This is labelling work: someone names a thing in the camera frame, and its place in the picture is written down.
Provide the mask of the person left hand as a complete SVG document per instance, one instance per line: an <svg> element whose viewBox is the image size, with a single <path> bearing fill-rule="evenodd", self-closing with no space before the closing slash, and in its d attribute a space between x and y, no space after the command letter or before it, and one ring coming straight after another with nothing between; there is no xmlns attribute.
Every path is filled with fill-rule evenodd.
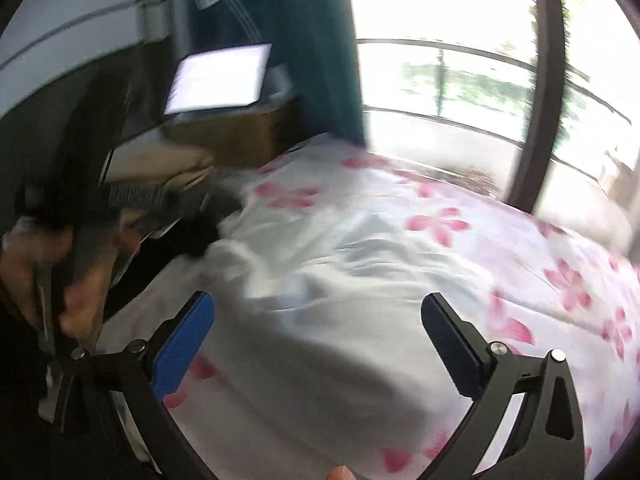
<svg viewBox="0 0 640 480"><path fill-rule="evenodd" d="M48 278L52 292L58 292L63 300L58 314L61 332L77 341L94 339L100 331L116 259L135 255L140 242L136 231L126 226L113 228L88 262L73 271L72 229L50 232L18 226L1 243L1 284L11 307L29 325L41 328L43 306L36 284Z"/></svg>

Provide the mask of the person right hand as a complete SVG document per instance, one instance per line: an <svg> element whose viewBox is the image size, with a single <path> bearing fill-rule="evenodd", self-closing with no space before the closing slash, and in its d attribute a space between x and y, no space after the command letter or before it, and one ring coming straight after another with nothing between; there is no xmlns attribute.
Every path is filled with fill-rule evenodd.
<svg viewBox="0 0 640 480"><path fill-rule="evenodd" d="M329 472L326 480L356 480L356 477L348 467L337 466Z"/></svg>

